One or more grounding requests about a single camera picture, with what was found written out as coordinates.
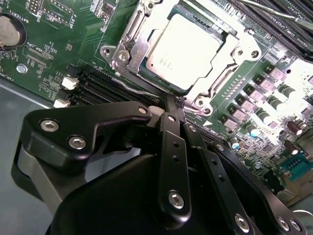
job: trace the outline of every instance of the chip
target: chip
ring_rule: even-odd
[[[310,109],[308,109],[308,108],[305,108],[301,113],[304,116],[308,116],[308,115],[310,115],[312,113],[312,111]]]
[[[279,156],[274,155],[274,156],[271,156],[269,159],[270,159],[271,162],[276,163],[279,160]]]
[[[263,150],[265,151],[265,152],[270,152],[270,151],[272,151],[273,150],[273,146],[272,145],[266,145],[264,148],[263,148]]]
[[[308,79],[308,82],[310,82],[313,85],[313,76]]]
[[[278,126],[278,123],[276,123],[276,122],[272,122],[270,125],[268,125],[269,126],[269,128],[271,128],[271,129],[275,129],[277,126]]]
[[[285,75],[284,72],[282,72],[281,70],[279,70],[278,68],[274,68],[270,73],[269,75],[272,77],[272,78],[275,78],[276,80],[279,80],[279,81],[285,81],[287,76]]]

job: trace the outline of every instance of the silver screw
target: silver screw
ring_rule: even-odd
[[[210,113],[211,113],[211,110],[210,110],[210,109],[205,109],[205,110],[204,110],[204,114],[208,115],[208,114],[210,114]]]
[[[286,230],[286,231],[289,231],[289,230],[290,230],[289,225],[285,222],[285,220],[283,220],[281,217],[278,217],[277,219],[278,219],[278,222],[279,222],[280,226],[281,226],[284,230]]]
[[[83,149],[86,147],[85,140],[79,136],[69,138],[68,144],[74,149]]]
[[[297,224],[297,222],[295,222],[293,219],[290,219],[290,223],[291,225],[294,226],[295,229],[297,229],[299,232],[301,231],[300,226]]]
[[[262,168],[262,163],[260,163],[260,162],[256,162],[255,164],[254,164],[254,168],[255,169],[261,169]]]
[[[216,147],[217,147],[219,150],[224,151],[223,146],[221,146],[220,144],[217,144]]]
[[[173,207],[181,209],[184,207],[184,200],[177,192],[170,192],[168,199]]]
[[[170,115],[168,116],[168,119],[171,120],[171,121],[175,121],[175,118],[170,116]]]
[[[43,129],[44,131],[47,132],[55,132],[57,130],[59,130],[60,126],[57,122],[52,121],[52,120],[43,120],[40,123],[40,127],[41,129]]]
[[[126,56],[124,54],[119,54],[118,58],[121,60],[121,61],[125,61],[126,60]]]
[[[146,113],[147,113],[147,110],[145,110],[145,109],[143,109],[143,108],[139,108],[138,110],[139,110],[139,112],[141,112],[142,114],[146,114]]]
[[[190,130],[192,130],[193,132],[196,132],[196,128],[194,126],[189,126]]]
[[[244,233],[249,233],[249,225],[246,222],[246,220],[239,214],[235,215],[235,221],[238,227],[244,232]]]
[[[26,65],[24,65],[24,64],[18,64],[18,65],[16,66],[16,70],[17,70],[17,72],[19,72],[19,73],[25,74],[25,73],[27,73],[27,71],[28,71],[28,67],[27,67]]]
[[[107,48],[104,49],[104,55],[105,55],[105,56],[108,57],[108,56],[110,55],[110,53],[111,53],[111,52],[110,52],[109,49],[107,49]]]

